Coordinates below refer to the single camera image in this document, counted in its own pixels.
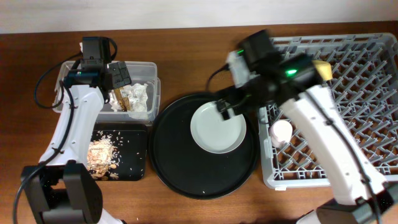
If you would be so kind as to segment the round black serving tray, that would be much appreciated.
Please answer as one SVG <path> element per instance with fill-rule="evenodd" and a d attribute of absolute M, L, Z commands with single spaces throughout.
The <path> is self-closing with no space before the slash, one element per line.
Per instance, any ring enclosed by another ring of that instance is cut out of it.
<path fill-rule="evenodd" d="M 213 154 L 194 141 L 190 121 L 195 110 L 215 98 L 209 93 L 185 95 L 168 105 L 155 119 L 149 157 L 159 179 L 178 194 L 214 199 L 242 186 L 256 168 L 259 138 L 249 118 L 243 143 L 232 152 Z"/>

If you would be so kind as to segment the grey plate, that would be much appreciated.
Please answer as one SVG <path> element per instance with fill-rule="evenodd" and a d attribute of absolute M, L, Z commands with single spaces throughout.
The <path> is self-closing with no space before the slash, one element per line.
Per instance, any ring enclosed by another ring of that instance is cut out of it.
<path fill-rule="evenodd" d="M 214 101 L 201 105 L 193 114 L 190 131 L 193 140 L 203 150 L 213 154 L 225 154 L 235 150 L 246 136 L 246 120 L 228 109 L 229 119 L 224 120 Z"/>

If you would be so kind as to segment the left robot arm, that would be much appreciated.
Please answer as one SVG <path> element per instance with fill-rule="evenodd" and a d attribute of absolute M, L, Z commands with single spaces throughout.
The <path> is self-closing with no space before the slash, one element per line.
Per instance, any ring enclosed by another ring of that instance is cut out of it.
<path fill-rule="evenodd" d="M 118 47 L 108 37 L 84 37 L 72 68 L 59 79 L 62 107 L 57 127 L 34 166 L 25 166 L 12 206 L 17 223 L 25 194 L 37 223 L 121 223 L 103 207 L 101 189 L 88 172 L 87 155 L 99 112 L 111 90 L 131 84 Z"/>

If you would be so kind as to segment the black rectangular tray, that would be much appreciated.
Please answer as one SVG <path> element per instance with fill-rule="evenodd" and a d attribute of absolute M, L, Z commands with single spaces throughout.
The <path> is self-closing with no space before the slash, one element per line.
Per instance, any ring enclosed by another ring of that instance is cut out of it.
<path fill-rule="evenodd" d="M 121 154 L 121 164 L 116 171 L 119 172 L 120 178 L 112 181 L 141 180 L 146 169 L 147 127 L 143 124 L 131 123 L 98 123 L 94 126 L 93 133 L 101 130 L 114 131 L 113 139 L 119 138 L 118 148 Z"/>

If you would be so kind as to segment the gold snack wrapper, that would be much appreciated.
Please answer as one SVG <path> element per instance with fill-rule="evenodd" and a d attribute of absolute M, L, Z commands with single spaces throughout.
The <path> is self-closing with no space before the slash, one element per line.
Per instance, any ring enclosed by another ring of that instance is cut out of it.
<path fill-rule="evenodd" d="M 131 111 L 132 104 L 129 101 L 129 96 L 131 94 L 131 90 L 128 90 L 125 87 L 117 88 L 114 90 L 115 97 L 117 102 L 119 103 L 121 109 L 123 111 Z"/>

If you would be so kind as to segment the clear plastic bin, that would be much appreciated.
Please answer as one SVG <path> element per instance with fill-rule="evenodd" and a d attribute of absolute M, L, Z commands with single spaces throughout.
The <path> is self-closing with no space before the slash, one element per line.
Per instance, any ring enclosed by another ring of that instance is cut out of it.
<path fill-rule="evenodd" d="M 61 97 L 61 85 L 55 87 L 57 96 L 54 101 L 59 103 L 54 111 L 61 113 L 62 118 L 70 115 L 70 103 L 74 103 L 73 120 L 83 124 L 96 122 L 137 122 L 149 124 L 153 122 L 160 102 L 160 80 L 157 76 L 157 66 L 152 62 L 125 62 L 131 76 L 131 84 L 147 84 L 147 111 L 146 112 L 114 112 L 109 104 L 109 93 L 105 86 L 105 75 L 108 65 L 103 68 L 82 69 L 73 68 L 73 62 L 62 64 L 58 80 L 61 80 L 70 90 L 71 96 Z"/>

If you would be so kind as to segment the pink cup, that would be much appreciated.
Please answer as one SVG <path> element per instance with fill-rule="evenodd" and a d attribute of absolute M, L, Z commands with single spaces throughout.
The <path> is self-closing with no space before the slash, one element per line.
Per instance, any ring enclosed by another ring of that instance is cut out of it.
<path fill-rule="evenodd" d="M 269 128 L 269 135 L 273 147 L 280 148 L 290 142 L 293 127 L 286 120 L 278 120 Z"/>

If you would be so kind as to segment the white napkin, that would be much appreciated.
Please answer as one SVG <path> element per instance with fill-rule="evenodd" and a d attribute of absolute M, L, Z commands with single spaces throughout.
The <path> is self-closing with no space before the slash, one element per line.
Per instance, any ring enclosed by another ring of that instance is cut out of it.
<path fill-rule="evenodd" d="M 132 110 L 129 112 L 146 112 L 147 111 L 147 84 L 135 83 L 134 85 L 126 85 L 124 88 L 131 90 L 129 101 L 132 104 Z M 114 90 L 109 93 L 109 104 L 114 112 L 122 111 L 114 94 Z"/>

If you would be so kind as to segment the grey dishwasher rack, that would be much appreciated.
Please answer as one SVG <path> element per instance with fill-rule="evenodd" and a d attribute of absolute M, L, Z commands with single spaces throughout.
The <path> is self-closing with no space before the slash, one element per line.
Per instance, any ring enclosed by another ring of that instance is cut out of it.
<path fill-rule="evenodd" d="M 284 58 L 306 53 L 328 62 L 328 82 L 347 127 L 365 156 L 385 176 L 397 181 L 397 39 L 390 33 L 274 37 Z M 264 184 L 275 190 L 326 187 L 329 182 L 298 129 L 281 148 L 272 145 L 270 125 L 283 120 L 275 105 L 257 114 Z"/>

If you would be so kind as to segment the yellow bowl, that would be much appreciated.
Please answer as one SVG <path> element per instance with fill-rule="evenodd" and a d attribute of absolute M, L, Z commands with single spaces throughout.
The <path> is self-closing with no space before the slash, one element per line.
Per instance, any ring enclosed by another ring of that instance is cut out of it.
<path fill-rule="evenodd" d="M 312 63 L 324 81 L 328 81 L 333 78 L 332 68 L 328 62 L 313 60 Z"/>

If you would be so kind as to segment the food scraps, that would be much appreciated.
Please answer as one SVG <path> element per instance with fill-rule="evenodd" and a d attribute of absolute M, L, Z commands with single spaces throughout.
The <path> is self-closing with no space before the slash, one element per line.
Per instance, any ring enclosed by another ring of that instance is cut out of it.
<path fill-rule="evenodd" d="M 121 164 L 119 138 L 114 131 L 94 131 L 87 154 L 87 169 L 95 180 L 119 180 L 116 169 Z"/>

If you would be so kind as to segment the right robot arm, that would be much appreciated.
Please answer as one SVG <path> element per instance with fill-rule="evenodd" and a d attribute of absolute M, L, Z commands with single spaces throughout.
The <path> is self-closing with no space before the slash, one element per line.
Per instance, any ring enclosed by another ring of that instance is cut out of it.
<path fill-rule="evenodd" d="M 379 222 L 397 204 L 397 185 L 360 150 L 311 56 L 284 59 L 268 32 L 260 30 L 239 42 L 225 67 L 234 85 L 217 93 L 222 118 L 274 102 L 301 131 L 326 172 L 333 198 L 300 217 L 300 223 Z"/>

